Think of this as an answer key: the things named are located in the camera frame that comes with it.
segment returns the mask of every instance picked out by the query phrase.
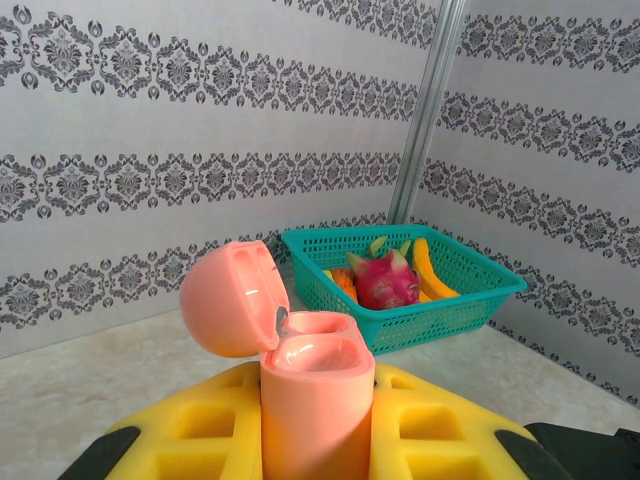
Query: open lid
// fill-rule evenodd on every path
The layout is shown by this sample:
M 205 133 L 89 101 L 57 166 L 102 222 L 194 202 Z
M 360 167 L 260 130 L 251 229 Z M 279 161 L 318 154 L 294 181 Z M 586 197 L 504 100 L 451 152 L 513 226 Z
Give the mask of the open lid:
M 274 350 L 290 309 L 280 272 L 262 241 L 231 242 L 198 260 L 182 284 L 180 307 L 200 345 L 236 358 Z

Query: wallpaper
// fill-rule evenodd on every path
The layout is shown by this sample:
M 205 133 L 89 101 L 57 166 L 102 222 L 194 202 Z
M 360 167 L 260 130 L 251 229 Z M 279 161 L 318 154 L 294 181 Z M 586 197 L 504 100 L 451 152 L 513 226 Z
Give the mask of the wallpaper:
M 640 11 L 573 7 L 471 3 L 414 214 L 526 279 L 493 327 L 637 405 Z
M 385 222 L 435 6 L 0 7 L 0 357 L 177 308 L 232 239 Z

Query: basket rim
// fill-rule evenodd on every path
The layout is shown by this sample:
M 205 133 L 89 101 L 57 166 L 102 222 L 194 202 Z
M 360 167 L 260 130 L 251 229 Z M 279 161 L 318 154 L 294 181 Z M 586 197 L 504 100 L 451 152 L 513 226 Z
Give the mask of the basket rim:
M 370 233 L 375 230 L 378 233 L 392 233 L 394 231 L 404 231 L 407 233 L 429 232 L 430 236 L 435 236 L 445 243 L 449 243 L 468 253 L 475 261 L 482 263 L 487 269 L 493 270 L 496 274 L 507 277 L 513 283 L 503 287 L 493 288 L 482 292 L 468 293 L 453 298 L 440 299 L 428 303 L 420 303 L 415 305 L 408 305 L 405 307 L 397 307 L 389 310 L 370 310 L 365 308 L 356 302 L 354 302 L 341 288 L 339 288 L 334 282 L 331 281 L 327 275 L 325 275 L 322 269 L 309 258 L 309 256 L 302 251 L 302 246 L 298 241 L 309 239 L 309 236 L 318 232 L 323 232 L 325 235 L 335 235 L 340 233 L 349 232 L 350 234 L 357 234 L 358 232 Z M 389 320 L 394 317 L 400 317 L 404 315 L 419 314 L 431 310 L 437 310 L 441 308 L 447 308 L 455 305 L 470 304 L 477 301 L 488 300 L 497 297 L 507 297 L 513 293 L 520 292 L 527 288 L 527 282 L 519 275 L 513 273 L 506 267 L 499 263 L 487 258 L 481 253 L 476 252 L 472 248 L 462 244 L 454 238 L 426 225 L 421 224 L 402 224 L 402 225 L 372 225 L 372 226 L 360 226 L 360 227 L 331 227 L 331 228 L 305 228 L 296 230 L 287 230 L 282 233 L 282 241 L 291 250 L 291 253 L 297 257 L 309 270 L 320 278 L 320 282 L 329 289 L 334 295 L 338 295 L 342 301 L 347 303 L 353 310 L 353 313 L 362 316 L 369 317 L 370 320 L 381 321 Z

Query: yellow foam holder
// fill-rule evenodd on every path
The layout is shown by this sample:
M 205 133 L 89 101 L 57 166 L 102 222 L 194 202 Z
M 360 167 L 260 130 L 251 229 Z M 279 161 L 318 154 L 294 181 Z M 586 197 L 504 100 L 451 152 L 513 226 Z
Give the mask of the yellow foam holder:
M 371 480 L 527 480 L 494 436 L 526 429 L 397 368 L 375 377 Z M 118 422 L 141 433 L 107 480 L 261 480 L 259 379 L 247 362 Z

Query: teal basket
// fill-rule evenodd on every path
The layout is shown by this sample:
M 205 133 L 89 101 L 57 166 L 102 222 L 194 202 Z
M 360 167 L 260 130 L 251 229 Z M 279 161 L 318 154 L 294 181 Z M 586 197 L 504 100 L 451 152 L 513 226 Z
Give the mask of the teal basket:
M 367 256 L 369 244 L 382 235 L 388 240 L 381 253 L 426 238 L 436 275 L 460 296 L 382 311 L 351 300 L 323 270 L 346 266 L 347 252 Z M 527 287 L 518 275 L 422 225 L 290 230 L 282 239 L 291 250 L 298 296 L 312 310 L 354 317 L 374 355 L 480 328 L 509 295 Z

